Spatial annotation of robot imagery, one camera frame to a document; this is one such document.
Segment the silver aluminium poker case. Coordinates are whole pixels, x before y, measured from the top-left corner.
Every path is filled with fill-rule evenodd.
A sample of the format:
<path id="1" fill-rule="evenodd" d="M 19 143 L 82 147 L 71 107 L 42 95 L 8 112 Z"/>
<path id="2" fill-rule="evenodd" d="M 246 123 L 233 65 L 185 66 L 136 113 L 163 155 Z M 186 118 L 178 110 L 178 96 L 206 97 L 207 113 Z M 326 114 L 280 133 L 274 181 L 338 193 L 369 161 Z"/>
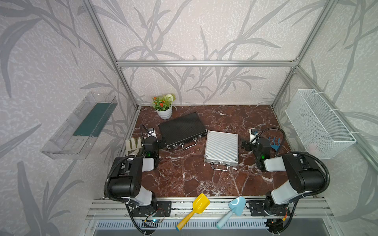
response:
<path id="1" fill-rule="evenodd" d="M 207 132 L 204 162 L 215 171 L 227 172 L 239 164 L 238 135 L 234 133 Z"/>

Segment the black poker case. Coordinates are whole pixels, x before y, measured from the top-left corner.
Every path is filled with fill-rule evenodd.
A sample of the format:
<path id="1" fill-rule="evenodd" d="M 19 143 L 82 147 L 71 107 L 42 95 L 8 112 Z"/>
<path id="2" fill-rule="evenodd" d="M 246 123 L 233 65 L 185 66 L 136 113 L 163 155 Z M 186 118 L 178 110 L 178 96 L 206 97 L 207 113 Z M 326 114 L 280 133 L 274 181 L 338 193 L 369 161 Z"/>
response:
<path id="1" fill-rule="evenodd" d="M 193 147 L 207 135 L 207 128 L 194 112 L 158 125 L 167 150 Z"/>

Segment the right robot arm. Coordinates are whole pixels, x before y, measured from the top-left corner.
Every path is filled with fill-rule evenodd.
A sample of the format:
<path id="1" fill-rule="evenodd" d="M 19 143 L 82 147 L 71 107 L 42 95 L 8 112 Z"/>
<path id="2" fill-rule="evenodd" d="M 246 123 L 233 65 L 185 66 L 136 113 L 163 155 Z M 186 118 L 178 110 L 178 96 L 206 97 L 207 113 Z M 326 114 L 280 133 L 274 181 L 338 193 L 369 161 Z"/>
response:
<path id="1" fill-rule="evenodd" d="M 259 204 L 267 215 L 283 213 L 289 204 L 318 195 L 330 185 L 330 172 L 325 164 L 307 152 L 293 151 L 271 157 L 271 145 L 264 138 L 243 141 L 241 148 L 255 155 L 261 171 L 286 172 L 288 177 L 283 185 L 268 192 Z"/>

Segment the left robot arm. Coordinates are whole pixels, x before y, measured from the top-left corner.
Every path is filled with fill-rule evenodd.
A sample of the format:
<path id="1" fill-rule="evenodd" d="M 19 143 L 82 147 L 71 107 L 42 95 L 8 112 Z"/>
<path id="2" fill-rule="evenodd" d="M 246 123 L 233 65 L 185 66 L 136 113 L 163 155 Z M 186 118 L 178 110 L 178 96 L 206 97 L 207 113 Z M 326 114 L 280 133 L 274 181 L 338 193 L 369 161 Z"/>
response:
<path id="1" fill-rule="evenodd" d="M 155 136 L 126 140 L 126 156 L 114 159 L 104 184 L 106 198 L 131 207 L 156 209 L 156 195 L 142 186 L 142 174 L 159 164 L 159 142 Z"/>

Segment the blue hand rake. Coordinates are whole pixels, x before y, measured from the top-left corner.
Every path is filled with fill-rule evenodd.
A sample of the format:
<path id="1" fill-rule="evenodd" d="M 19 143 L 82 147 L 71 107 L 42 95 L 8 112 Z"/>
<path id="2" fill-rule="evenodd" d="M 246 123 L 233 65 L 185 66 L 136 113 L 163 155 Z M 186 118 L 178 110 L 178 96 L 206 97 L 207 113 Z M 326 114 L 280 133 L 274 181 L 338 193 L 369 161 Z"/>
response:
<path id="1" fill-rule="evenodd" d="M 276 139 L 269 137 L 268 140 L 270 142 L 271 148 L 278 152 L 281 147 L 281 138 Z"/>

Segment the beige work glove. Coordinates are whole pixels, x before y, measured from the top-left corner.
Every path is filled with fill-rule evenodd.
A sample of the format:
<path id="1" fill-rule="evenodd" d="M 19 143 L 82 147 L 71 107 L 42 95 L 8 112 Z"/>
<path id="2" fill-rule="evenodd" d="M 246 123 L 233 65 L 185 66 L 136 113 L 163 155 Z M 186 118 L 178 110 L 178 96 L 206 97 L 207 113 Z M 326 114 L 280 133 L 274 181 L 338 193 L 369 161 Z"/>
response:
<path id="1" fill-rule="evenodd" d="M 126 140 L 125 156 L 142 156 L 143 153 L 144 145 L 141 137 Z"/>

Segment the potted plant white pot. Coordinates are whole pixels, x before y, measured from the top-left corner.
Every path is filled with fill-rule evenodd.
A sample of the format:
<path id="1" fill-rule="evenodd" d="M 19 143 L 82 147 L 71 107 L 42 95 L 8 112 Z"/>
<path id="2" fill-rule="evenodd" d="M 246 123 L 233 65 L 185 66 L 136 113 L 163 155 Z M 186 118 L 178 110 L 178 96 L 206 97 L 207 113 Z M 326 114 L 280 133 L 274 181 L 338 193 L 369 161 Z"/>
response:
<path id="1" fill-rule="evenodd" d="M 168 120 L 172 116 L 172 103 L 176 100 L 176 96 L 172 93 L 167 93 L 162 96 L 152 98 L 152 105 L 163 120 Z"/>

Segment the light blue toy shovel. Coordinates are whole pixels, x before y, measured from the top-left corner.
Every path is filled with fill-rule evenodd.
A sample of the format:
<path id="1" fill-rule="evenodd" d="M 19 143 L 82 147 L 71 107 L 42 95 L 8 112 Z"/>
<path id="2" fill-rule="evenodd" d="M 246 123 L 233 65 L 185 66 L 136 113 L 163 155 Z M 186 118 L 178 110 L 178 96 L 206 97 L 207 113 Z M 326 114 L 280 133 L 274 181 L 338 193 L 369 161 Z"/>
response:
<path id="1" fill-rule="evenodd" d="M 240 216 L 244 210 L 245 204 L 246 199 L 242 196 L 239 196 L 229 202 L 228 206 L 230 208 L 230 211 L 226 215 L 224 215 L 223 218 L 216 224 L 217 229 L 220 230 L 233 214 Z"/>

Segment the yellow toy shovel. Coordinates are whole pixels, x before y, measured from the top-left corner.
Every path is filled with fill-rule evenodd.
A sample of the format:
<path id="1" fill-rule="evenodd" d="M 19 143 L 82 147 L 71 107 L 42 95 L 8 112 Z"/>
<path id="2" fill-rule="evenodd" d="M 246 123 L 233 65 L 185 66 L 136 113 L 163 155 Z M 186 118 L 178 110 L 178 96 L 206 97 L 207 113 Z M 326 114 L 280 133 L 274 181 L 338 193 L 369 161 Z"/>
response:
<path id="1" fill-rule="evenodd" d="M 176 230 L 181 231 L 195 214 L 202 214 L 209 204 L 210 200 L 201 193 L 193 202 L 193 210 L 176 226 Z"/>

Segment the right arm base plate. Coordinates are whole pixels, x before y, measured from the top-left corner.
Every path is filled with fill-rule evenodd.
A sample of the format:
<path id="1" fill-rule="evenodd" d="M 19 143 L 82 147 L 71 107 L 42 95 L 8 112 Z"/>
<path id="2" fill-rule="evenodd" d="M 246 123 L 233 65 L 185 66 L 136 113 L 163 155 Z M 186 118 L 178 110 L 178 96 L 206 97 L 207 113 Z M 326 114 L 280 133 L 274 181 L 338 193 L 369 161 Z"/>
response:
<path id="1" fill-rule="evenodd" d="M 246 207 L 250 210 L 251 216 L 291 216 L 288 205 L 277 205 L 274 202 L 249 200 L 246 201 Z"/>

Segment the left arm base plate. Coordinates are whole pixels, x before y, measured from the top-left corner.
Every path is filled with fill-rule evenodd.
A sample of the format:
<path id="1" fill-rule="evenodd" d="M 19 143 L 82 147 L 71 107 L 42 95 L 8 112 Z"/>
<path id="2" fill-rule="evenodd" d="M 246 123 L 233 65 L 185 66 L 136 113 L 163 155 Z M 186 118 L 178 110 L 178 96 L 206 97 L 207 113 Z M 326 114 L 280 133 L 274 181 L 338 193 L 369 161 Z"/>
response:
<path id="1" fill-rule="evenodd" d="M 147 217 L 149 215 L 157 217 L 169 217 L 172 210 L 171 201 L 152 202 L 148 206 L 138 206 L 132 208 L 133 217 Z"/>

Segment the clear plastic wall shelf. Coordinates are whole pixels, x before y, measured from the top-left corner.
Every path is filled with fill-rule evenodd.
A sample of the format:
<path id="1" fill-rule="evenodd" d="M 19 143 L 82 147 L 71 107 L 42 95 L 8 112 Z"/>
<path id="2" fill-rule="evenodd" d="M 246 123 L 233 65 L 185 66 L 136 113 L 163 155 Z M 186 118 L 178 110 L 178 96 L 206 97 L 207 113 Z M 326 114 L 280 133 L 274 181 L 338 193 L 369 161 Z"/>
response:
<path id="1" fill-rule="evenodd" d="M 41 152 L 52 159 L 86 159 L 117 105 L 114 95 L 89 92 Z"/>

